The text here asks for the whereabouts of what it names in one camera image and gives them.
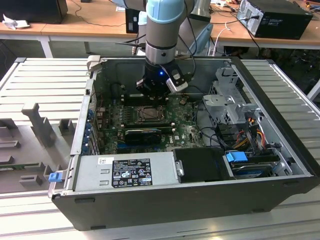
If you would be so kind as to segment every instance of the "yellow wire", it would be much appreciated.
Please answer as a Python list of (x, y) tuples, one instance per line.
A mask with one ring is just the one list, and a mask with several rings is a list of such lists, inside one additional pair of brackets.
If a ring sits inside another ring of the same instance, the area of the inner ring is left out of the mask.
[(240, 142), (237, 146), (235, 146), (234, 148), (239, 148), (241, 147), (242, 145), (246, 144), (248, 142), (248, 138), (246, 138), (245, 140), (243, 140), (242, 142)]
[(259, 132), (259, 131), (257, 131), (257, 134), (259, 134), (259, 135), (260, 135), (260, 137), (261, 137), (261, 146), (263, 147), (263, 146), (264, 146), (264, 145), (263, 145), (264, 137), (263, 137), (262, 133), (261, 133), (261, 132)]

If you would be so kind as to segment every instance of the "black cable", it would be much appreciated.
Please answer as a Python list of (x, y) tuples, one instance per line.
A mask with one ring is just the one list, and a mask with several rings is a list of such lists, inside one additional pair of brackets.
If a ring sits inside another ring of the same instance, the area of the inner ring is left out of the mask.
[(84, 21), (85, 23), (87, 24), (90, 24), (90, 25), (95, 25), (95, 26), (100, 26), (100, 27), (120, 27), (122, 25), (125, 25), (126, 23), (122, 23), (120, 25), (102, 25), (102, 24), (98, 24), (98, 23), (92, 23), (92, 22), (89, 22), (87, 20), (85, 20), (82, 16), (78, 15), (78, 12), (81, 11), (82, 9), (82, 6), (80, 6), (78, 3), (76, 3), (74, 0), (71, 0), (75, 5), (77, 5), (79, 7), (78, 10), (76, 10), (74, 13), (75, 13), (75, 16), (78, 17), (79, 19), (82, 19), (82, 21)]
[(129, 41), (124, 41), (124, 43), (132, 43), (132, 42), (135, 42), (135, 41), (137, 41), (137, 40), (139, 40), (139, 39), (142, 39), (143, 37), (145, 37), (146, 35), (145, 34), (143, 34), (143, 35), (141, 35), (140, 37), (137, 37), (137, 38), (135, 38), (135, 39), (132, 39), (132, 40), (129, 40)]
[(258, 57), (260, 56), (260, 47), (259, 47), (259, 45), (257, 44), (257, 42), (254, 40), (254, 38), (252, 37), (252, 35), (251, 35), (251, 32), (249, 31), (249, 29), (248, 29), (248, 23), (249, 23), (249, 20), (247, 20), (247, 22), (246, 22), (246, 30), (248, 31), (248, 34), (250, 35), (250, 38), (252, 39), (252, 41), (255, 43), (255, 45), (258, 47)]
[(116, 42), (115, 44), (119, 44), (119, 45), (126, 45), (126, 46), (131, 46), (131, 47), (138, 47), (137, 44), (134, 43), (127, 43), (127, 42)]
[(202, 93), (203, 95), (208, 95), (208, 93), (203, 92), (199, 87), (195, 86), (195, 85), (189, 85), (188, 88), (195, 88), (198, 89), (198, 91), (200, 93)]
[(16, 55), (13, 51), (11, 51), (11, 49), (5, 44), (5, 40), (2, 40), (1, 43), (2, 43), (3, 46), (5, 46), (6, 49), (8, 49), (8, 51), (9, 51), (10, 53), (12, 53), (12, 55), (13, 55), (15, 58), (17, 58), (17, 55)]
[(202, 133), (203, 136), (205, 136), (205, 137), (209, 138), (210, 140), (215, 141), (216, 143), (219, 144), (220, 142), (219, 142), (218, 140), (210, 137), (209, 135), (207, 135), (206, 133), (204, 133), (204, 132), (202, 131), (202, 130), (205, 129), (205, 128), (201, 128), (201, 129), (200, 129), (199, 126), (198, 126), (198, 112), (199, 112), (199, 108), (200, 108), (200, 105), (201, 105), (201, 104), (204, 104), (204, 102), (201, 101), (201, 102), (198, 104), (198, 107), (197, 107), (197, 109), (196, 109), (195, 118), (194, 118), (195, 126), (196, 126), (196, 128)]
[(197, 53), (197, 51), (198, 51), (197, 39), (196, 39), (196, 35), (195, 35), (195, 32), (194, 32), (194, 29), (193, 29), (193, 27), (192, 27), (190, 18), (187, 16), (186, 19), (187, 19), (188, 22), (189, 22), (189, 25), (190, 25), (190, 28), (191, 28), (191, 31), (192, 31), (192, 35), (193, 35), (193, 38), (194, 38), (195, 49), (194, 49), (194, 52), (192, 53), (192, 56), (194, 56), (194, 55)]
[(185, 5), (185, 11), (186, 11), (186, 14), (187, 14), (186, 19), (187, 19), (188, 22), (189, 22), (189, 25), (190, 25), (190, 28), (191, 28), (191, 32), (192, 32), (192, 35), (193, 35), (193, 38), (194, 38), (195, 49), (194, 49), (194, 52), (191, 53), (191, 55), (194, 56), (194, 55), (197, 53), (198, 44), (197, 44), (197, 39), (196, 39), (196, 35), (195, 35), (195, 32), (194, 32), (194, 28), (192, 27), (190, 18), (189, 18), (189, 16), (188, 16), (188, 6), (187, 6), (186, 1), (184, 1), (184, 5)]
[(197, 69), (197, 65), (196, 65), (196, 60), (195, 57), (192, 55), (192, 52), (190, 50), (190, 48), (188, 47), (188, 45), (185, 43), (185, 41), (182, 39), (182, 37), (180, 35), (178, 35), (179, 39), (181, 40), (181, 42), (183, 43), (183, 45), (186, 47), (186, 49), (188, 49), (190, 56), (192, 58), (192, 62), (193, 62), (193, 73), (192, 73), (192, 77), (196, 74), (196, 69)]
[(113, 95), (113, 94), (112, 94), (112, 86), (113, 86), (113, 85), (119, 85), (119, 86), (120, 86), (120, 88), (122, 89), (122, 87), (121, 87), (121, 86), (122, 86), (122, 84), (121, 84), (120, 82), (117, 82), (117, 81), (116, 81), (116, 82), (112, 82), (112, 83), (110, 83), (109, 90), (110, 90), (110, 94), (111, 94), (111, 96)]

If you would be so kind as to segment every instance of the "white cable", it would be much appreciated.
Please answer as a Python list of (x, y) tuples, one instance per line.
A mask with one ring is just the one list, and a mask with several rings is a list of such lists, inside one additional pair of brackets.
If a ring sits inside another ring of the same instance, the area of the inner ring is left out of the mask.
[(318, 10), (318, 9), (320, 9), (320, 7), (317, 7), (317, 8), (311, 9), (310, 11), (314, 11), (314, 10)]
[(229, 31), (231, 31), (231, 29), (227, 27), (227, 28), (222, 29), (222, 30), (219, 32), (218, 36), (216, 37), (215, 44), (214, 44), (214, 48), (213, 48), (213, 54), (212, 54), (213, 57), (216, 55), (217, 42), (218, 42), (218, 39), (219, 39), (219, 37), (220, 37), (220, 34), (222, 34), (224, 30), (229, 30)]
[(230, 23), (237, 23), (237, 22), (239, 22), (239, 21), (242, 21), (242, 20), (249, 20), (250, 18), (241, 18), (241, 19), (239, 19), (238, 21), (226, 21), (225, 23), (224, 23), (224, 26), (225, 26), (225, 28), (224, 29), (222, 29), (220, 32), (219, 32), (219, 34), (218, 34), (218, 36), (216, 37), (216, 40), (215, 40), (215, 44), (214, 44), (214, 48), (213, 48), (213, 54), (212, 54), (212, 56), (214, 57), (215, 55), (216, 55), (216, 50), (217, 50), (217, 43), (218, 43), (218, 39), (219, 39), (219, 37), (220, 37), (220, 35), (223, 33), (223, 31), (224, 30), (229, 30), (229, 31), (231, 31), (231, 29), (227, 26), (227, 24), (230, 24)]

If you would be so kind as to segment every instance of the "black computer case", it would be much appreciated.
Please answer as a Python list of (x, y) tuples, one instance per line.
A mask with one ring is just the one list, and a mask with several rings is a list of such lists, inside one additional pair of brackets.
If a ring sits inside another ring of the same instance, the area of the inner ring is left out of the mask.
[(5, 0), (0, 4), (0, 19), (4, 14), (14, 20), (60, 24), (67, 11), (66, 0)]
[(242, 0), (237, 19), (256, 38), (299, 40), (313, 14), (287, 0)]

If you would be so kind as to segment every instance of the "robotic arm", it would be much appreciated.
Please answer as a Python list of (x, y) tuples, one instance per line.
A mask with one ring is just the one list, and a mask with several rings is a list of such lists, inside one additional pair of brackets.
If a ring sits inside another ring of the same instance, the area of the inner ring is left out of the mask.
[(144, 76), (136, 82), (136, 88), (155, 101), (170, 92), (177, 93), (187, 88), (193, 74), (182, 73), (175, 62), (175, 55), (180, 27), (194, 9), (195, 0), (112, 2), (121, 7), (145, 11), (147, 14)]

